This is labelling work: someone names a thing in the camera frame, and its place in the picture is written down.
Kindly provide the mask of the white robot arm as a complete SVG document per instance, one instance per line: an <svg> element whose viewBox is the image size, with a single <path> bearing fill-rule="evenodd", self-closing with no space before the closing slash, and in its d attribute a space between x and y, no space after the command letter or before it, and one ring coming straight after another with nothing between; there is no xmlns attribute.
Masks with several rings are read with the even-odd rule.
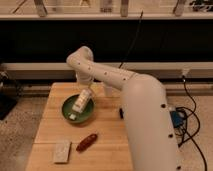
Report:
<svg viewBox="0 0 213 171"><path fill-rule="evenodd" d="M166 91L158 79L96 63L86 46L66 62L78 81L96 79L121 91L133 171L183 171Z"/></svg>

